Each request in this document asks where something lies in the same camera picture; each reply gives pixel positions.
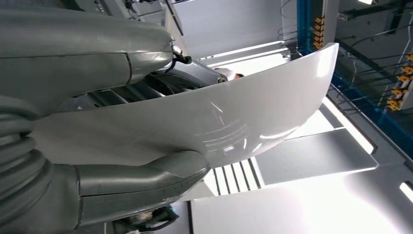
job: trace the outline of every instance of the robotic arm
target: robotic arm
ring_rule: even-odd
[[[172,61],[176,66],[173,38],[163,27],[69,10],[2,8],[0,28],[0,233],[58,233],[155,209],[209,171],[195,151],[143,166],[52,164],[27,136],[33,120],[67,98],[137,83]],[[162,80],[164,73],[155,76]]]

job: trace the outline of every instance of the ceiling light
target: ceiling light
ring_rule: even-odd
[[[412,190],[412,184],[410,182],[403,182],[400,185],[400,190],[406,195],[406,197],[413,202],[413,190]]]
[[[369,5],[373,3],[373,0],[358,0],[358,1],[365,3],[365,4],[369,4]]]

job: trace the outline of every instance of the wire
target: wire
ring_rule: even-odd
[[[365,85],[364,87],[351,87],[351,88],[347,88],[345,90],[343,90],[343,92],[352,90],[352,89],[358,89],[358,90],[363,90],[363,89],[367,89],[370,87],[375,87],[375,86],[382,86],[382,85],[388,85],[388,84],[395,84],[394,82],[387,82],[387,83],[382,83],[382,84],[374,84],[374,85]]]
[[[297,27],[297,25],[291,25],[291,26],[286,26],[286,27],[280,28],[280,29],[277,31],[278,35],[284,35],[284,34],[286,34],[286,33],[292,34],[292,33],[296,33],[296,32],[297,32],[297,31],[291,31],[291,32],[281,33],[281,30],[282,30],[282,29],[284,29],[284,28],[290,28],[290,27]]]
[[[357,85],[361,85],[361,84],[369,84],[369,83],[377,82],[377,81],[380,81],[380,80],[389,79],[389,78],[392,78],[392,77],[395,77],[395,76],[398,76],[398,75],[388,76],[388,77],[381,77],[381,78],[373,78],[373,79],[365,79],[365,80],[362,80],[362,82],[357,82],[357,83],[352,83],[352,84],[345,84],[345,85],[357,86]]]
[[[283,5],[281,5],[281,8],[280,8],[280,15],[282,16],[282,17],[284,17],[284,18],[288,18],[288,19],[297,19],[297,18],[294,18],[294,17],[288,17],[288,16],[285,16],[285,15],[283,15],[282,14],[282,8],[283,7],[285,7],[285,5],[287,5],[289,2],[291,2],[291,0],[288,0],[288,1],[286,1],[286,2],[284,2],[284,4]]]
[[[363,113],[363,111],[366,111],[366,110],[371,109],[371,108],[375,109],[375,108],[378,108],[378,107],[386,107],[386,106],[387,106],[387,105],[373,106],[373,105],[367,104],[367,107],[364,108],[363,110],[358,109],[358,108],[342,109],[342,110],[343,110],[343,111],[354,111],[353,113],[350,113],[350,114],[348,114],[348,113],[343,113],[344,116],[350,116],[350,115],[354,115],[354,114]]]
[[[351,35],[348,37],[339,38],[339,40],[347,40],[347,39],[356,39],[356,37],[354,35]]]
[[[390,59],[390,58],[394,58],[394,57],[398,57],[398,56],[411,55],[411,54],[412,54],[412,53],[409,53],[409,54],[400,54],[400,55],[390,55],[390,56],[377,57],[377,58],[368,58],[368,59],[370,59],[370,60]],[[340,55],[339,57],[347,57],[347,58],[349,58],[349,59],[360,60],[359,58],[350,57],[350,55]]]
[[[362,99],[367,98],[367,96],[363,96],[363,97],[359,97],[359,98],[355,98],[355,99],[350,99],[350,100],[341,100],[341,99],[339,99],[338,97],[343,97],[342,93],[338,93],[337,96],[336,96],[336,99],[340,101],[339,103],[337,103],[337,105],[341,105],[341,104],[346,103],[346,102],[358,101],[358,100],[362,100]]]
[[[384,97],[390,97],[390,96],[392,96],[392,95],[393,95],[393,94],[384,95],[384,96],[376,96],[376,97],[384,98]],[[342,102],[337,103],[337,105],[341,105],[341,104],[344,104],[344,103],[346,103],[346,102],[360,101],[360,100],[363,100],[363,99],[366,99],[366,98],[368,98],[368,96],[359,97],[359,98],[350,99],[350,100],[343,100]]]
[[[284,39],[283,41],[288,41],[288,40],[297,40],[297,37],[289,38],[289,39]]]
[[[357,73],[357,66],[356,66],[356,61],[353,62],[353,67],[354,67],[354,72],[353,72],[353,79],[351,80],[351,83],[354,83],[354,80],[356,79],[356,73]]]
[[[385,69],[381,69],[381,70],[377,70],[377,71],[375,69],[364,70],[364,71],[356,73],[356,76],[371,75],[371,74],[376,74],[376,73],[379,73],[379,72],[384,72],[384,71],[396,69],[396,68],[399,68],[399,67],[403,67],[404,65],[402,65],[402,64],[407,63],[407,62],[394,63],[394,64],[391,64],[391,65],[387,65],[387,66],[381,67],[381,68],[385,68]],[[352,77],[353,75],[354,74],[347,74],[347,75],[343,75],[343,77]]]
[[[384,32],[381,32],[381,33],[374,34],[374,35],[372,35],[372,36],[369,36],[369,37],[366,37],[366,38],[363,38],[363,39],[360,39],[360,40],[354,42],[350,47],[354,47],[355,45],[357,45],[357,44],[359,44],[359,43],[361,43],[361,42],[363,42],[363,41],[365,41],[365,40],[368,40],[368,39],[370,39],[370,38],[378,37],[378,36],[384,35],[384,34],[386,34],[386,33],[390,33],[390,32],[397,31],[397,30],[399,30],[399,29],[407,28],[407,27],[412,26],[412,25],[413,25],[413,23],[408,24],[408,25],[404,25],[404,26],[399,27],[399,28],[395,28],[395,29],[387,30],[387,31],[384,31]]]

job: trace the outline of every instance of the glossy white paint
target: glossy white paint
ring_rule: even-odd
[[[250,76],[177,95],[43,118],[32,133],[54,163],[141,165],[195,150],[213,167],[283,141],[321,105],[338,44]]]

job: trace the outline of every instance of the blue metal frame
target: blue metal frame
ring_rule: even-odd
[[[297,34],[298,48],[301,54],[308,55],[313,51],[310,49],[311,38],[311,1],[297,0]],[[358,89],[352,87],[340,74],[334,72],[331,84],[342,92],[352,103],[362,110],[363,114],[370,119],[384,134],[386,134],[401,150],[413,159],[413,136],[404,130],[382,109],[374,105]]]

